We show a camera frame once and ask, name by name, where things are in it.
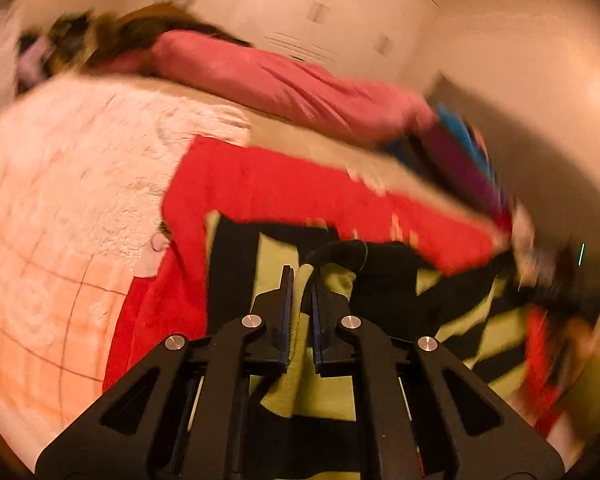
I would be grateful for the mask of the pile of dark clothes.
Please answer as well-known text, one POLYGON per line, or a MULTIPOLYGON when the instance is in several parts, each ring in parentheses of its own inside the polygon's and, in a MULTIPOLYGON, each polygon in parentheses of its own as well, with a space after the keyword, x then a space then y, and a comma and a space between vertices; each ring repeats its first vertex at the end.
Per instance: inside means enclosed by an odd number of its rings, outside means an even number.
POLYGON ((62 14, 50 28, 30 28, 18 39, 17 93, 23 94, 53 76, 75 70, 85 61, 92 14, 62 14))

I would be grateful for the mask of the red floral blanket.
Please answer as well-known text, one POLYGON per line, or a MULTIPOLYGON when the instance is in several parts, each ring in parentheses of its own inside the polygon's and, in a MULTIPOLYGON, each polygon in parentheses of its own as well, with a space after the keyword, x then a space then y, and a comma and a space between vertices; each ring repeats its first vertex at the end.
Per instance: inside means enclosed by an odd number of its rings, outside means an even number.
POLYGON ((410 246, 444 274, 502 252, 483 226, 400 194, 379 196, 340 170, 264 150, 197 140, 166 191, 172 242, 152 278, 134 278, 112 340, 104 383, 113 385, 167 336, 208 329, 207 216, 238 223, 333 229, 340 240, 410 246))

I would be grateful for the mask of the pink duvet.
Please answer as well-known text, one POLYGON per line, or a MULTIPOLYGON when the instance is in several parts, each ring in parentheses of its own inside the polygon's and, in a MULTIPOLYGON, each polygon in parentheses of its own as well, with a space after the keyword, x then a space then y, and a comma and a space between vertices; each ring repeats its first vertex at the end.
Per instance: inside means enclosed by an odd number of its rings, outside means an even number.
POLYGON ((417 93, 381 81, 341 79, 319 65, 188 30, 165 32, 150 48, 123 52, 95 68, 175 81, 362 148, 437 122, 417 93))

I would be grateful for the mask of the white wardrobe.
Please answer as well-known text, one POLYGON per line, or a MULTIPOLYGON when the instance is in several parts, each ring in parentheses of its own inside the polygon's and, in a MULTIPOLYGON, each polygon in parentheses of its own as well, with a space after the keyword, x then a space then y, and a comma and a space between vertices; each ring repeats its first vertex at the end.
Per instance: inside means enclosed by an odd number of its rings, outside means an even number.
POLYGON ((194 0, 203 20, 343 77, 396 82, 441 0, 194 0))

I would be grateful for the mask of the striped colourful pillow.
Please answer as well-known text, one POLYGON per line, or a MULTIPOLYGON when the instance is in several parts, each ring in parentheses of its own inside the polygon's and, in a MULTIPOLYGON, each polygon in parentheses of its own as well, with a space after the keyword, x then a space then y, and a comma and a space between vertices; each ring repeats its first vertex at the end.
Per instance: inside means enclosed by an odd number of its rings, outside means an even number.
POLYGON ((382 150, 425 181, 508 230, 512 205, 498 182, 477 130, 443 104, 429 129, 386 144, 382 150))

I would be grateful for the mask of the white embroidered bedspread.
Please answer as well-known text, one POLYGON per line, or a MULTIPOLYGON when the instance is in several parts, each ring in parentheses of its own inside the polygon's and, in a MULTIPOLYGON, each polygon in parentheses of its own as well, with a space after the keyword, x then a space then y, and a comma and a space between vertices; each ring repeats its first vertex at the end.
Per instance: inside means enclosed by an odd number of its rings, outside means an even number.
POLYGON ((0 435, 27 468, 100 393, 134 264, 190 142, 238 107, 65 76, 0 113, 0 435))

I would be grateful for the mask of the green black striped sweater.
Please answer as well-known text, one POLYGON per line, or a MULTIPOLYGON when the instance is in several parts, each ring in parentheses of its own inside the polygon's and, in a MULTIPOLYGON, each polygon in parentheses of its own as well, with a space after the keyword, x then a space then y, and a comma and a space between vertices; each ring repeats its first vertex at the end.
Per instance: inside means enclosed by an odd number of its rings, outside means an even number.
POLYGON ((570 252, 542 284, 510 252, 444 274, 410 246, 340 240, 333 229, 207 219, 208 329, 247 313, 284 266, 319 270, 352 313, 387 335, 433 336, 544 436, 570 424, 585 440, 576 469, 600 479, 600 292, 581 288, 570 252))

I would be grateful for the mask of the grey quilted headboard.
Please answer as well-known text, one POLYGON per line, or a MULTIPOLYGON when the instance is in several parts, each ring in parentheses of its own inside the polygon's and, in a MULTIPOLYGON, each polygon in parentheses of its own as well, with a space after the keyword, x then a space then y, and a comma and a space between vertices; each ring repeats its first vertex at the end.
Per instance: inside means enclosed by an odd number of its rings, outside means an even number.
POLYGON ((535 245, 569 245, 582 259, 582 278, 600 284, 600 189, 550 141, 448 77, 436 77, 427 100, 462 115, 483 135, 496 174, 530 214, 535 245))

